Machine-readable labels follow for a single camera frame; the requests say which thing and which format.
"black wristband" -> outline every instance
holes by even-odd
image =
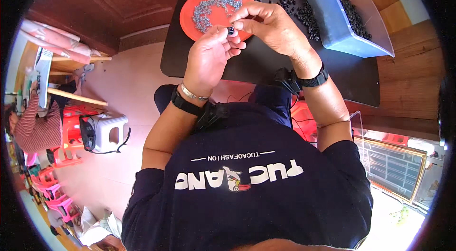
[[[301,87],[317,87],[320,86],[321,84],[325,83],[326,80],[328,80],[328,71],[326,70],[325,66],[322,63],[322,68],[320,69],[320,72],[318,75],[312,79],[299,79],[296,78],[297,83]]]
[[[174,88],[174,91],[171,95],[171,102],[175,107],[181,109],[182,111],[191,113],[197,117],[201,117],[204,113],[204,110],[197,105],[190,103],[189,101],[182,98],[181,94],[177,90],[177,86]]]

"orange plate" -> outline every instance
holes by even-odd
[[[202,32],[195,28],[195,23],[193,23],[192,20],[195,7],[198,6],[201,1],[207,0],[187,0],[187,2],[185,2],[184,6],[180,10],[180,26],[184,30],[185,34],[194,41],[197,41],[203,35]],[[253,0],[242,0],[242,4],[245,4],[249,1]],[[212,13],[208,16],[211,24],[227,27],[231,26],[231,24],[228,22],[227,13],[225,13],[225,9],[223,7],[217,7],[214,5],[211,7],[211,9]],[[228,6],[228,13],[233,13],[230,9],[232,9],[232,7]],[[241,41],[245,41],[251,35],[252,34],[239,31],[239,37],[241,38]]]

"floor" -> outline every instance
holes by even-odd
[[[103,216],[104,209],[122,218],[135,173],[141,167],[144,140],[159,117],[154,92],[160,85],[181,81],[161,72],[163,45],[160,42],[123,51],[111,61],[98,61],[94,71],[86,75],[83,96],[107,101],[109,112],[128,117],[125,134],[131,128],[122,153],[98,155],[82,150],[77,152],[82,164],[55,170],[65,193],[80,208],[87,206],[97,218]],[[233,102],[253,88],[253,84],[221,81],[212,97],[217,102],[226,102],[228,98]]]

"navy t-shirt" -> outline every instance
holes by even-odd
[[[122,222],[129,251],[230,250],[271,238],[353,248],[373,205],[355,143],[320,152],[259,114],[191,135],[164,171],[138,172],[133,191]]]

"black object in hand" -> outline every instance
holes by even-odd
[[[234,28],[232,26],[227,27],[228,29],[228,35],[232,36],[234,34]]]

